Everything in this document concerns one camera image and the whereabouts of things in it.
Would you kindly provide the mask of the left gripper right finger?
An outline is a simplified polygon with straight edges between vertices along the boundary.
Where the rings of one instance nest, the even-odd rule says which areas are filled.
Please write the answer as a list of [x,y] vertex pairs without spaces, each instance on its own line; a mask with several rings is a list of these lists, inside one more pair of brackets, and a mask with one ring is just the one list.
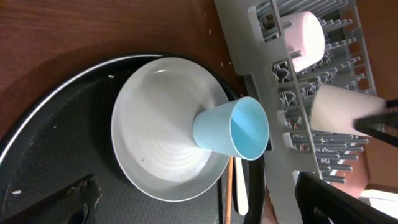
[[295,198],[304,223],[397,223],[396,218],[372,208],[308,172],[298,175]]

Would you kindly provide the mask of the wooden chopstick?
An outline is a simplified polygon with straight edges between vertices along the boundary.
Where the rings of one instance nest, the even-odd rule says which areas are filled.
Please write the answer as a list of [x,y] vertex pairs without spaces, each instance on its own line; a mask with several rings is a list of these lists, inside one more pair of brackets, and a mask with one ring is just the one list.
[[226,186],[226,203],[225,203],[225,217],[224,223],[231,223],[231,204],[232,204],[232,190],[233,188],[233,157],[229,158],[228,164],[228,177],[227,177],[227,186]]

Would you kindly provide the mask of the pale green plate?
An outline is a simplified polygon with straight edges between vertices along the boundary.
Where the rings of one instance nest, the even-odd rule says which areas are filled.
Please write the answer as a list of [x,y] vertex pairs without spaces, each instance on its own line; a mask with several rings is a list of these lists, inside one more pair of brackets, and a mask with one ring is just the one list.
[[111,117],[124,175],[157,200],[182,202],[205,193],[229,158],[200,148],[192,124],[198,113],[227,102],[217,79],[195,62],[168,57],[140,67],[121,88]]

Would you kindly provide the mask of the cream cup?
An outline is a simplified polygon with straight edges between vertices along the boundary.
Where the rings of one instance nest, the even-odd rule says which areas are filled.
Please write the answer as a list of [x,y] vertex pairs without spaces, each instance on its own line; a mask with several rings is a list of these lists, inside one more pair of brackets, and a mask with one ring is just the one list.
[[382,98],[322,84],[312,103],[310,127],[314,131],[365,136],[355,130],[354,122],[385,109]]

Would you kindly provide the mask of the white bowl with food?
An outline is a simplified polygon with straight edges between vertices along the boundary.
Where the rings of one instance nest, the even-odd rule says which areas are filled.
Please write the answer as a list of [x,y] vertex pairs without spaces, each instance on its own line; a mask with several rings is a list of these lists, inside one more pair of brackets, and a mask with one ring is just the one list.
[[325,53],[325,37],[318,18],[309,11],[281,17],[282,22],[292,22],[284,30],[284,39],[290,53],[300,51],[301,56],[293,58],[295,72],[319,62]]

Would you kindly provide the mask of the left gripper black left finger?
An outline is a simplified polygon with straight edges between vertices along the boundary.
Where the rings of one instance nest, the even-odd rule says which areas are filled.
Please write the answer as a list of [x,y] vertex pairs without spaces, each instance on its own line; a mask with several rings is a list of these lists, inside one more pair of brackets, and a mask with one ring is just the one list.
[[101,198],[96,176],[88,174],[1,223],[94,223]]

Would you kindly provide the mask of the light blue cup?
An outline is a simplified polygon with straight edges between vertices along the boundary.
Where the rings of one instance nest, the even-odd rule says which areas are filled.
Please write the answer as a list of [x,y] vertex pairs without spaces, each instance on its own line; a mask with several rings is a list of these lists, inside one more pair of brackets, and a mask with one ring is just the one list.
[[260,102],[245,96],[198,114],[192,133],[200,148],[253,161],[266,150],[269,123]]

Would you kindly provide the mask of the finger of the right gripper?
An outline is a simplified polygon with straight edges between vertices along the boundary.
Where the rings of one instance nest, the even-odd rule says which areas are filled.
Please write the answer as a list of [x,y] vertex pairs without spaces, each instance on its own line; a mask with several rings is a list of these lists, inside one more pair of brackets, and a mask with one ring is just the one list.
[[386,108],[395,108],[398,107],[398,99],[387,100],[386,101]]
[[397,112],[357,119],[355,130],[397,147]]

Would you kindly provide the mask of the white plastic fork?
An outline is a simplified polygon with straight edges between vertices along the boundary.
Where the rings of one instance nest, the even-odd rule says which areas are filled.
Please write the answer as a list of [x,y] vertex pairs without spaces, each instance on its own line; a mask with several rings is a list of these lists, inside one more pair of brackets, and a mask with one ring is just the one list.
[[249,210],[248,196],[244,179],[243,164],[241,158],[234,158],[235,183],[236,183],[236,206],[240,215],[245,216]]

